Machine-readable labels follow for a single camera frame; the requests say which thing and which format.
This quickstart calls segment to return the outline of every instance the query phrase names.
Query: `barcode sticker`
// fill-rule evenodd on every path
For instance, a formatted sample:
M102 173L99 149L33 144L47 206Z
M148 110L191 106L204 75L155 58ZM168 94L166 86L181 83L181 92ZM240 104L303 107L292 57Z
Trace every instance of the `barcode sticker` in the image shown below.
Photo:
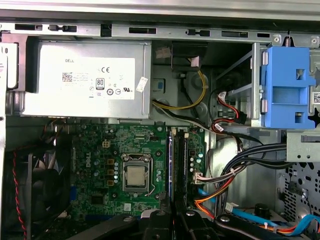
M225 130L222 126L220 126L218 123L216 123L215 125L215 128L219 131L219 132L222 132L223 130Z
M138 92L142 93L144 91L144 89L145 89L145 86L146 86L147 82L148 82L148 78L145 78L144 76L142 76L140 78L138 86L136 86L135 90L137 90Z
M218 98L219 98L223 103L226 103L226 95L227 95L227 92L226 92L226 91L222 91L222 92L219 93Z
M72 82L72 72L63 72L62 73L62 82Z
M313 104L320 104L320 92L314 92L312 98Z

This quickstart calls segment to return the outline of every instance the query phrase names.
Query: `yellow wire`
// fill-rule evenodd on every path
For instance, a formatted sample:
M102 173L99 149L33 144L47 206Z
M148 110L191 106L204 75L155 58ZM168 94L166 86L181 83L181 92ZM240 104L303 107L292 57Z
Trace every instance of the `yellow wire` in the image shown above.
M189 108L197 106L204 99L204 97L206 95L206 89L207 89L205 76L203 75L203 73L200 70L198 71L198 74L199 74L199 76L201 78L201 82L202 82L202 93L201 93L200 97L193 104L191 104L189 106L166 106L166 105L163 105L158 102L153 102L153 103L162 109L169 109L169 110L183 110L183 109L189 109Z

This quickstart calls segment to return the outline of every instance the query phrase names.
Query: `red wire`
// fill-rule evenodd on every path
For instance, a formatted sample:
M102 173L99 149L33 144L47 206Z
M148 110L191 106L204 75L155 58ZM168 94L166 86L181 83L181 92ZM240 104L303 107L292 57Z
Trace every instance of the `red wire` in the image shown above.
M220 122L226 122L226 123L234 123L235 121L233 119L227 119L227 118L218 118L211 124L211 129L216 132L220 133L217 128L215 127L215 124L220 123Z
M230 109L232 109L232 110L235 112L235 118L236 118L236 119L239 118L239 111L238 111L235 107L233 107L233 106L231 106L231 105L228 105L228 104L222 102L222 101L220 100L220 98L217 98L217 99L218 99L218 102L219 102L221 105L223 105L223 106L225 106L225 107L227 107L227 108L230 108Z
M15 209L18 214L18 219L21 224L21 228L23 230L23 239L27 239L27 228L25 225L25 222L22 219L21 211L20 211L20 203L19 203L19 182L17 180L17 173L16 173L16 159L17 154L16 152L13 152L13 167L12 167L12 173L13 173L13 181L15 185Z

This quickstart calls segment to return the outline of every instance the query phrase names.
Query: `wire connector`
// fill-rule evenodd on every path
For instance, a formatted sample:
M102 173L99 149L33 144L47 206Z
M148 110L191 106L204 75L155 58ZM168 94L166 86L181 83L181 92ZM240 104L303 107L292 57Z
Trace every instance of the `wire connector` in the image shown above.
M234 122L237 124L246 124L246 120L247 120L247 114L245 114L243 111L239 112L239 116L238 118L234 119Z
M199 180L199 177L202 177L203 173L200 171L195 171L193 174L193 180L194 180L194 184L195 185L200 185L200 184L204 184L203 182L201 182L201 180Z

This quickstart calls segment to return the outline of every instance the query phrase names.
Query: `motherboard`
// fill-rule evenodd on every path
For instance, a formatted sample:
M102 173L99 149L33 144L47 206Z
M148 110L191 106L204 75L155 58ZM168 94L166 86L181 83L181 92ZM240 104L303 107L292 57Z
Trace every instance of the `motherboard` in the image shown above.
M169 186L167 126L86 123L75 129L72 219L99 221L122 213L140 216L159 208L160 193ZM189 186L193 171L204 171L205 134L194 127L184 127L184 132L188 136L185 180Z

